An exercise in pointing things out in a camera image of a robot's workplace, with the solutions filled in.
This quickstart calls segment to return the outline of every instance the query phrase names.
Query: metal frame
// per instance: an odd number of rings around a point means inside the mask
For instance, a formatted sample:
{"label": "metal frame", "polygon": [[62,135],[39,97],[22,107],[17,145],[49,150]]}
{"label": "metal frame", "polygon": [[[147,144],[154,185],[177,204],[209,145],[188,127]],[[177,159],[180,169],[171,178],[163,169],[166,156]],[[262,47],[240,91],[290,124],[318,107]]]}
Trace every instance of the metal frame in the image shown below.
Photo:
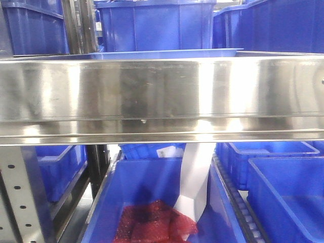
{"label": "metal frame", "polygon": [[324,138],[323,56],[68,58],[0,61],[0,144]]}
{"label": "metal frame", "polygon": [[23,243],[56,242],[33,147],[0,146],[0,170]]}

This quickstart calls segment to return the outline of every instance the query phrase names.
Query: red netting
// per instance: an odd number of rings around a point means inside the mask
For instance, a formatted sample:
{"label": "red netting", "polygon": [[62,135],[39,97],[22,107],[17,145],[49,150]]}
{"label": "red netting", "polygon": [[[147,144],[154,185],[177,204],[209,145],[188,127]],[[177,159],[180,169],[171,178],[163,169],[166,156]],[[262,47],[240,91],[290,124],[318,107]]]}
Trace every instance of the red netting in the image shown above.
{"label": "red netting", "polygon": [[113,243],[188,243],[196,223],[161,200],[125,207]]}

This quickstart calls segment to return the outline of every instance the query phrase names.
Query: blue crate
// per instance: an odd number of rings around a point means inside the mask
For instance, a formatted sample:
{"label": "blue crate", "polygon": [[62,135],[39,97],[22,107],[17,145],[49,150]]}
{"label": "blue crate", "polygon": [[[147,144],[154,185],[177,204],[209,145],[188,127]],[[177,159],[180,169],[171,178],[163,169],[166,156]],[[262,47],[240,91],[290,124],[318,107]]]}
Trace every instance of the blue crate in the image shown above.
{"label": "blue crate", "polygon": [[108,52],[209,49],[215,4],[216,0],[95,1]]}
{"label": "blue crate", "polygon": [[320,156],[324,156],[324,141],[313,141],[312,146],[319,150]]}
{"label": "blue crate", "polygon": [[11,6],[16,6],[17,8],[29,6],[30,8],[34,7],[35,11],[42,9],[43,11],[63,15],[61,0],[0,0],[0,2],[1,4],[11,3]]}
{"label": "blue crate", "polygon": [[[112,242],[124,206],[162,199],[174,206],[180,190],[181,159],[119,161],[108,176],[82,243]],[[246,243],[214,165],[210,168],[207,206],[191,243]]]}
{"label": "blue crate", "polygon": [[272,243],[324,242],[324,158],[249,160],[248,201]]}
{"label": "blue crate", "polygon": [[1,4],[15,55],[68,53],[60,1],[1,0]]}
{"label": "blue crate", "polygon": [[324,52],[324,1],[256,0],[214,15],[213,46],[248,51]]}
{"label": "blue crate", "polygon": [[48,201],[59,201],[73,177],[86,162],[85,147],[38,146],[36,155]]}
{"label": "blue crate", "polygon": [[136,144],[120,144],[122,152],[126,159],[143,159],[143,158],[163,158],[166,157],[168,151],[182,149],[184,151],[185,143],[136,143]]}
{"label": "blue crate", "polygon": [[228,143],[220,161],[239,190],[247,190],[248,159],[256,157],[319,156],[306,142],[235,142]]}
{"label": "blue crate", "polygon": [[228,143],[217,143],[216,145],[216,155],[220,161],[220,163],[223,165],[223,168],[225,171],[231,175],[232,173],[232,167],[229,161],[229,144]]}
{"label": "blue crate", "polygon": [[90,59],[177,59],[177,58],[207,58],[207,57],[234,57],[240,49],[203,49],[203,50],[170,50],[170,51],[143,51],[143,52],[105,52],[91,53]]}

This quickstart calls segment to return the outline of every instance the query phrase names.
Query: storage rack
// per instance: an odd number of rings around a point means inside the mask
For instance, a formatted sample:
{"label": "storage rack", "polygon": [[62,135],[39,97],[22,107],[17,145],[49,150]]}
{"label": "storage rack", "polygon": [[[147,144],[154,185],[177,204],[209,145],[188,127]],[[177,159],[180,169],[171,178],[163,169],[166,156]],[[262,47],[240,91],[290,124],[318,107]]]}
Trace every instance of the storage rack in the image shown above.
{"label": "storage rack", "polygon": [[[0,38],[0,54],[7,58],[8,37]],[[100,144],[324,139],[321,55],[239,52],[234,58],[182,61],[83,58],[0,61],[0,154],[5,158],[0,163],[0,239],[55,242],[55,234],[61,235],[66,226],[56,222],[67,223],[89,180],[93,194],[100,195],[107,162],[107,149]],[[125,89],[130,84],[138,87],[131,93]],[[32,146],[57,144],[89,144],[90,170],[80,171],[62,201],[48,207]],[[238,217],[246,218],[230,183],[223,180]],[[67,202],[68,194],[75,195],[72,202]],[[67,217],[53,220],[64,205]],[[251,232],[258,231],[249,231],[247,223],[241,221],[247,239],[256,242]]]}

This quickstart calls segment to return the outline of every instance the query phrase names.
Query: metal rack post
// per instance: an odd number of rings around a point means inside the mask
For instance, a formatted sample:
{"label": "metal rack post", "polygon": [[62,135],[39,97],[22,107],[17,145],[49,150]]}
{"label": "metal rack post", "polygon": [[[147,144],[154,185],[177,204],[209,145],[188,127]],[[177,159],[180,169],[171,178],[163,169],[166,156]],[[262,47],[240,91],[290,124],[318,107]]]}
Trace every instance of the metal rack post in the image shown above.
{"label": "metal rack post", "polygon": [[55,243],[34,147],[0,147],[0,170],[23,243]]}

